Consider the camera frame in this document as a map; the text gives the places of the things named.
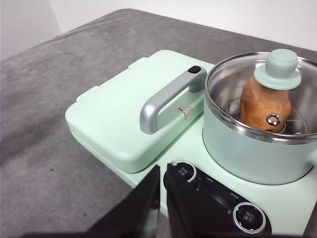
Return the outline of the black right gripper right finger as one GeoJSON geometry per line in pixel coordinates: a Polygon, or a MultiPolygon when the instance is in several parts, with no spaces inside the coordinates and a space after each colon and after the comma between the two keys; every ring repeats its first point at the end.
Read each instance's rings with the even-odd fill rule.
{"type": "Polygon", "coordinates": [[[239,233],[233,210],[243,197],[189,162],[167,165],[164,186],[173,233],[239,233]]]}

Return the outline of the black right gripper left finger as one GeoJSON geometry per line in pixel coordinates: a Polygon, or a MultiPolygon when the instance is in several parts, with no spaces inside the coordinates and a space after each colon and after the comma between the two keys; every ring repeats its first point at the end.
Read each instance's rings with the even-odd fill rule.
{"type": "Polygon", "coordinates": [[[154,166],[111,211],[92,225],[96,233],[155,233],[160,209],[160,167],[154,166]]]}

